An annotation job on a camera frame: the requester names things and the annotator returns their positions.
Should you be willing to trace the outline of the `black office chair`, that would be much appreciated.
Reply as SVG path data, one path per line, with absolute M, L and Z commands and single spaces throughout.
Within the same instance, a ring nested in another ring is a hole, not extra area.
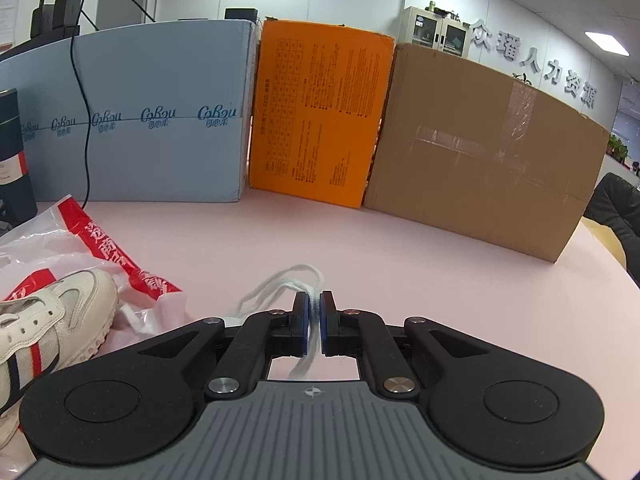
M 613 231 L 622 244 L 627 272 L 639 284 L 639 191 L 608 172 L 594 189 L 585 217 Z

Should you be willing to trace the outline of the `black power strip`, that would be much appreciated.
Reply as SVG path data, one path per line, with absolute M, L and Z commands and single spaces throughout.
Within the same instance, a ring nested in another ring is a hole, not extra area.
M 60 32 L 62 37 L 78 32 L 82 0 L 55 0 L 54 3 L 40 3 L 32 11 L 30 38 L 43 39 L 51 32 Z

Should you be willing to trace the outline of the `orange cardboard box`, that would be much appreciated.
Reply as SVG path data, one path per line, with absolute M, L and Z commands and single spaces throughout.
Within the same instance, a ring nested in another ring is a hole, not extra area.
M 248 183 L 360 207 L 395 41 L 351 27 L 270 20 L 262 29 Z

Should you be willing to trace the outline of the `light blue cardboard box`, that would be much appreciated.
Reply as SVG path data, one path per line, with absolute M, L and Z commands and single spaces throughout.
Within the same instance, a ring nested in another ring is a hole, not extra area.
M 233 203 L 257 32 L 249 21 L 117 27 L 7 58 L 37 200 Z

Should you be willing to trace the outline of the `beige wall cabinet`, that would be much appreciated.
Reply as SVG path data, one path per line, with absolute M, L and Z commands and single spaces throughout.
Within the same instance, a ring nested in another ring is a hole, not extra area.
M 397 42 L 417 44 L 466 58 L 471 43 L 470 25 L 460 22 L 449 12 L 408 6 L 400 14 Z

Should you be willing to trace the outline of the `dark blue thermos bottle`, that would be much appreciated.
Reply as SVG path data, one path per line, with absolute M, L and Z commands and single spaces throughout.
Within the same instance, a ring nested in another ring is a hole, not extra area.
M 1 221 L 16 228 L 38 212 L 30 180 L 18 111 L 17 91 L 0 94 Z

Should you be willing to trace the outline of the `white sneaker with stripes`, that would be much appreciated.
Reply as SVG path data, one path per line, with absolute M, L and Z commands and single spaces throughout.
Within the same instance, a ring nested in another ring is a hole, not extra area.
M 18 428 L 26 390 L 37 379 L 91 359 L 114 321 L 118 292 L 102 270 L 82 270 L 1 304 L 1 444 Z

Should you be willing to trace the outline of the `brown cardboard box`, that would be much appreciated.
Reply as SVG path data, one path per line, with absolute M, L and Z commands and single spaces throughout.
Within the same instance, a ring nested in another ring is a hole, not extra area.
M 606 144 L 608 130 L 547 93 L 401 44 L 363 205 L 555 262 Z

